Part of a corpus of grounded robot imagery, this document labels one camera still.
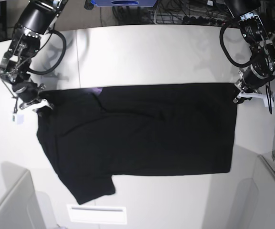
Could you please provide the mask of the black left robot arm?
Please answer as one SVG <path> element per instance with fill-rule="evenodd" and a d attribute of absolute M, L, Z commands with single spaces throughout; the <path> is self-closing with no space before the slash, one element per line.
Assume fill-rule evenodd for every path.
<path fill-rule="evenodd" d="M 270 82 L 275 78 L 275 36 L 268 25 L 265 14 L 258 13 L 259 0 L 226 0 L 231 18 L 221 27 L 219 39 L 222 51 L 228 61 L 240 69 L 240 78 L 235 85 L 235 104 L 250 99 L 252 94 L 259 94 L 259 88 L 266 85 L 268 104 L 272 103 Z M 224 44 L 224 32 L 231 25 L 237 25 L 243 39 L 249 44 L 252 56 L 245 63 L 232 59 Z"/>

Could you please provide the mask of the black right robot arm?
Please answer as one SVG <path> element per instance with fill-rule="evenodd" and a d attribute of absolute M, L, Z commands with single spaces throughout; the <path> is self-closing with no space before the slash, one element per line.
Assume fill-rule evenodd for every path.
<path fill-rule="evenodd" d="M 66 39 L 54 28 L 67 1 L 65 0 L 31 0 L 17 21 L 8 50 L 0 63 L 0 80 L 4 85 L 11 85 L 9 92 L 21 105 L 15 105 L 14 112 L 19 109 L 37 111 L 45 106 L 53 108 L 53 104 L 43 98 L 41 92 L 44 84 L 38 85 L 30 79 L 31 74 L 46 75 L 53 72 L 61 63 L 66 52 Z M 48 70 L 36 71 L 30 68 L 32 58 L 43 48 L 41 36 L 57 35 L 62 40 L 62 51 L 57 62 Z"/>

